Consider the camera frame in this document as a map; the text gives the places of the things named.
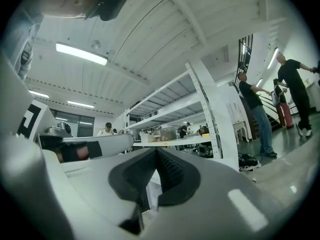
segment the staircase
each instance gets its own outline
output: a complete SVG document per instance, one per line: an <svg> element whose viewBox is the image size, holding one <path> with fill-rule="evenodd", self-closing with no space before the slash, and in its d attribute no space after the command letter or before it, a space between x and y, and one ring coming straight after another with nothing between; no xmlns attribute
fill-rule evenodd
<svg viewBox="0 0 320 240"><path fill-rule="evenodd" d="M269 122L271 124L272 132L282 128L281 124L278 123L276 120L274 120L270 115L267 114L267 117L268 117ZM254 131L255 137L258 139L260 137L258 123L255 119L253 119L252 122L253 122L253 131Z"/></svg>

